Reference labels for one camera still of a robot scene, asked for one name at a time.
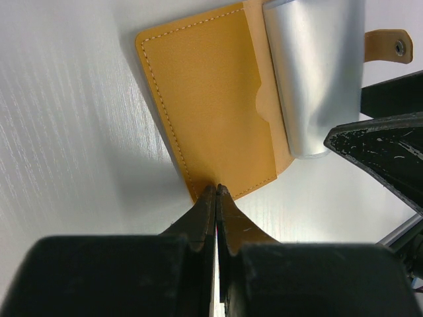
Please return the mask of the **yellow leather card holder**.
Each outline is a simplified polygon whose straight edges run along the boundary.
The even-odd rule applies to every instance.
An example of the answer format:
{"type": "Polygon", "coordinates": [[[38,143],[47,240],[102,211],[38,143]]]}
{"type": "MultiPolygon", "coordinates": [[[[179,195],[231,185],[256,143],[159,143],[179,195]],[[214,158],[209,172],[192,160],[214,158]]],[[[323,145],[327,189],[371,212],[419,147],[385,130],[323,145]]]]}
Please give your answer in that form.
{"type": "Polygon", "coordinates": [[[193,201],[234,199],[358,120],[364,63],[408,64],[403,29],[365,31],[363,1],[241,1],[140,32],[135,46],[193,201]]]}

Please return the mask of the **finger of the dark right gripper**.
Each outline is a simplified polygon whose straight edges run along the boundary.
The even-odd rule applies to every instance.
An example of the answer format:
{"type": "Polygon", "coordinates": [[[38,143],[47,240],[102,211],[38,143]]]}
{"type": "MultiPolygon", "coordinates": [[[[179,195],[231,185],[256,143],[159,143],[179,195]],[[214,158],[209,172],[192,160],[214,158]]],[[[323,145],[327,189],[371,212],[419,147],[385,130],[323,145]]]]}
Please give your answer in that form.
{"type": "Polygon", "coordinates": [[[324,145],[422,214],[422,112],[336,126],[324,145]]]}
{"type": "Polygon", "coordinates": [[[364,87],[360,112],[371,118],[421,112],[422,89],[422,71],[364,87]]]}

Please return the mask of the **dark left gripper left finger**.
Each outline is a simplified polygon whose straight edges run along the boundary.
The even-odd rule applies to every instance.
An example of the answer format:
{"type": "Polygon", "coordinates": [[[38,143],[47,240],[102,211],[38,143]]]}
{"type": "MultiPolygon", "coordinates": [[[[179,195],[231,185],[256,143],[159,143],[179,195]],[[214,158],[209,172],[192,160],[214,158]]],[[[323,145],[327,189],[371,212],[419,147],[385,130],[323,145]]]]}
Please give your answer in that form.
{"type": "Polygon", "coordinates": [[[177,293],[177,316],[213,316],[215,199],[215,186],[206,186],[193,207],[162,232],[164,236],[187,239],[177,293]]]}

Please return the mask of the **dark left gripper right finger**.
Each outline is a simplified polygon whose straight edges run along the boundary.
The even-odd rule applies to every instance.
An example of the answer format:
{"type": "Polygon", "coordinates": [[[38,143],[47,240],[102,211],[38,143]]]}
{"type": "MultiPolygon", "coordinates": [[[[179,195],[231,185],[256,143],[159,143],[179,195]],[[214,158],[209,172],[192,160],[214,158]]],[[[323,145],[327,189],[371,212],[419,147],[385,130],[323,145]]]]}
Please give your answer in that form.
{"type": "Polygon", "coordinates": [[[226,186],[217,186],[215,219],[219,263],[219,301],[224,304],[226,316],[245,316],[245,274],[241,260],[237,258],[246,244],[277,244],[249,219],[235,204],[226,186]]]}

